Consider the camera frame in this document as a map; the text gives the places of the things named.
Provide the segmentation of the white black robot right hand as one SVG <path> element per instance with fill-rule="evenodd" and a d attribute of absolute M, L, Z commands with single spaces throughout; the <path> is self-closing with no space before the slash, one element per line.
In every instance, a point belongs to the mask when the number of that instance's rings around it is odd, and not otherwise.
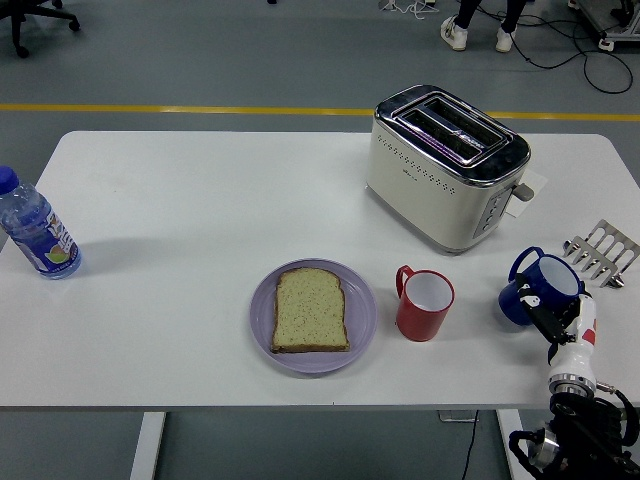
<path fill-rule="evenodd" d="M 597 313 L 593 297 L 581 291 L 557 317 L 539 298 L 524 274 L 515 277 L 520 305 L 533 325 L 549 342 L 549 383 L 561 378 L 596 383 L 591 368 L 597 338 Z"/>

